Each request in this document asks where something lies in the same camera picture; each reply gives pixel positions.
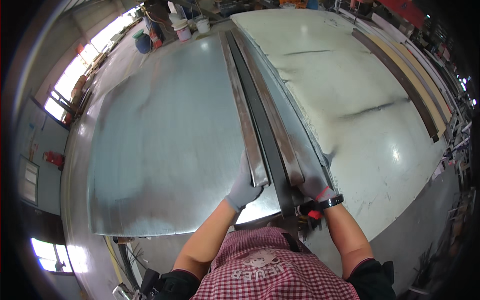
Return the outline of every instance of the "blue barrel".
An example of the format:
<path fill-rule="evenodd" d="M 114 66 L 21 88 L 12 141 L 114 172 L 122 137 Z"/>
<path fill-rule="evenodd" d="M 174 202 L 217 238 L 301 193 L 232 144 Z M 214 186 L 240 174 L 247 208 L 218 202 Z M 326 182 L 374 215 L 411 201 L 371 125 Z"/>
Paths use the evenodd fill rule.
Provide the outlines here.
<path fill-rule="evenodd" d="M 152 40 L 148 36 L 148 34 L 144 33 L 144 30 L 141 29 L 137 33 L 133 35 L 135 39 L 135 46 L 137 47 L 138 51 L 142 54 L 148 53 L 153 46 Z"/>

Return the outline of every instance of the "white plastic bucket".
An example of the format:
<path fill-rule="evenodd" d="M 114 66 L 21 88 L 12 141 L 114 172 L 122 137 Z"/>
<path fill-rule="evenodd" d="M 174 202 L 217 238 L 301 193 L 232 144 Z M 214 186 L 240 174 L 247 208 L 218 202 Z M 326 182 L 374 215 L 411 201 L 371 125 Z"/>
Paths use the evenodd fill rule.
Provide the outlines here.
<path fill-rule="evenodd" d="M 190 29 L 187 25 L 187 19 L 173 23 L 172 27 L 173 30 L 177 32 L 180 42 L 184 42 L 192 38 L 192 34 L 190 33 Z"/>
<path fill-rule="evenodd" d="M 210 31 L 210 23 L 208 22 L 208 19 L 201 19 L 197 21 L 196 24 L 199 33 L 207 33 Z"/>
<path fill-rule="evenodd" d="M 190 33 L 190 28 L 187 25 L 185 27 L 180 28 L 179 30 L 175 30 L 177 35 L 179 36 L 180 42 L 188 41 L 192 38 L 192 34 Z"/>

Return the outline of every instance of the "hand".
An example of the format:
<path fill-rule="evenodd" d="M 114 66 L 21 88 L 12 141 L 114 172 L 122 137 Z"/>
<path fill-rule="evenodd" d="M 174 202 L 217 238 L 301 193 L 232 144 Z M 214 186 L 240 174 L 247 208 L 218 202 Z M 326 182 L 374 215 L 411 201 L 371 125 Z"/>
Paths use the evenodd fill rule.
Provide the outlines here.
<path fill-rule="evenodd" d="M 230 193 L 225 196 L 225 200 L 231 207 L 233 207 L 233 209 L 235 209 L 236 212 L 240 212 L 245 205 L 252 202 L 260 195 L 262 189 L 263 187 L 261 186 L 252 186 L 250 166 L 248 164 L 247 154 L 244 150 L 240 159 L 240 172 L 233 183 Z"/>
<path fill-rule="evenodd" d="M 322 202 L 336 196 L 336 193 L 323 180 L 319 171 L 305 164 L 298 154 L 297 160 L 305 178 L 305 182 L 298 185 L 299 190 L 303 195 L 310 197 L 317 202 Z"/>

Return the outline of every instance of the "red and white checkered apron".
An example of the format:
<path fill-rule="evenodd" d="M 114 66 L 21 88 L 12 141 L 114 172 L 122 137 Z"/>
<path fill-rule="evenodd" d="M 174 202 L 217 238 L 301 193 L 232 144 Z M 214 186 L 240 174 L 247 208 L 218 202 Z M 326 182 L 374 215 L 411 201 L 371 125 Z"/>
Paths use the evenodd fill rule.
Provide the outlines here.
<path fill-rule="evenodd" d="M 274 227 L 229 233 L 192 299 L 360 300 L 303 244 L 292 252 L 282 233 Z"/>

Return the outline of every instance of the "cartoon face print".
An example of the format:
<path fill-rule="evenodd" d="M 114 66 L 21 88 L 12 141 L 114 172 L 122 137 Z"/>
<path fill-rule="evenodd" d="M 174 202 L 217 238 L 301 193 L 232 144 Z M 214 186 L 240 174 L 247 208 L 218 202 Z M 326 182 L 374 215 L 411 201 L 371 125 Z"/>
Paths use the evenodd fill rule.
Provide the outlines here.
<path fill-rule="evenodd" d="M 243 261 L 243 264 L 257 268 L 261 268 L 267 264 L 277 264 L 280 262 L 280 259 L 274 254 L 275 251 L 276 249 L 266 248 L 250 252 Z"/>

